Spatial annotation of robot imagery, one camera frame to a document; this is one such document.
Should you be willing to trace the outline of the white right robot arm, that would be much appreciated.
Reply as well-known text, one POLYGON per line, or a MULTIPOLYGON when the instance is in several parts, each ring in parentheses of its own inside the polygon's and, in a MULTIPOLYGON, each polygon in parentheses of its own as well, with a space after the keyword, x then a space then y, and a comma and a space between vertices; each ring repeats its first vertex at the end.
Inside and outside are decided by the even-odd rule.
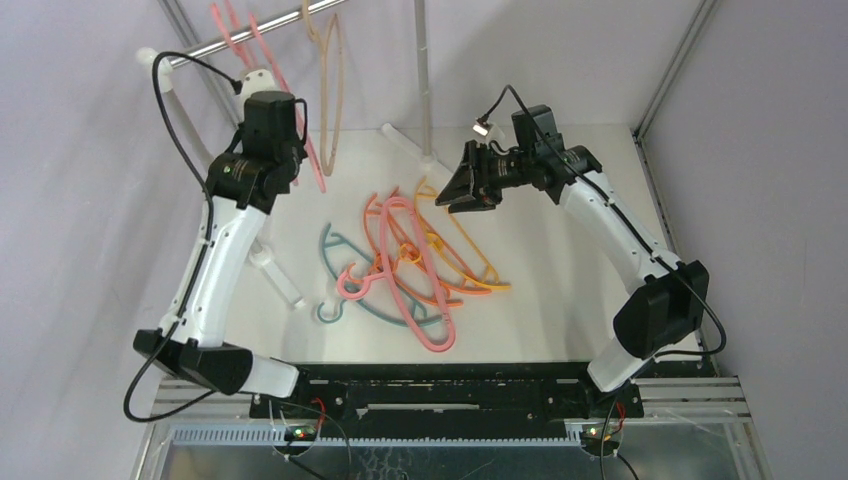
POLYGON ((517 143, 505 149, 488 115, 476 119, 478 137, 465 143, 435 203, 452 213, 489 211, 504 190, 531 185, 598 241, 629 295, 612 319, 611 340, 587 367, 590 381, 577 391, 582 410, 602 416, 616 405, 617 389, 650 360, 680 354, 678 343, 701 327, 709 274, 701 262, 685 263, 662 247, 633 217, 597 157, 566 145, 548 106, 513 113, 512 125, 517 143))

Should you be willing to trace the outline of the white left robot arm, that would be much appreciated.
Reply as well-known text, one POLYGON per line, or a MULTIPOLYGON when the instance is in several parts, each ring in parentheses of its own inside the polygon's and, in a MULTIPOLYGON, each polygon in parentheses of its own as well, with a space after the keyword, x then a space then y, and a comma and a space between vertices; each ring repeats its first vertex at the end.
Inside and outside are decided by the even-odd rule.
POLYGON ((218 155, 204 184, 207 202, 176 299, 155 329, 137 332, 133 348, 164 372, 225 395, 273 396, 290 417, 311 407, 297 367, 226 342, 226 322, 251 245, 276 198, 289 193, 305 155, 296 116, 304 100, 259 91, 244 102, 240 145, 218 155))

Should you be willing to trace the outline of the beige plastic hanger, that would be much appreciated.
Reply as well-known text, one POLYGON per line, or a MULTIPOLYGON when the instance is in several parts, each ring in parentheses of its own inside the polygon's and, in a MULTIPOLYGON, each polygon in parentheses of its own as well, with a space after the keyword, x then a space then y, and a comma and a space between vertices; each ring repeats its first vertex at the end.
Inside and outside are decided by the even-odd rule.
POLYGON ((313 22, 310 2, 303 1, 301 14, 309 40, 319 49, 320 135, 319 164, 324 176, 335 170, 344 108, 345 64, 340 18, 333 14, 321 31, 313 22))

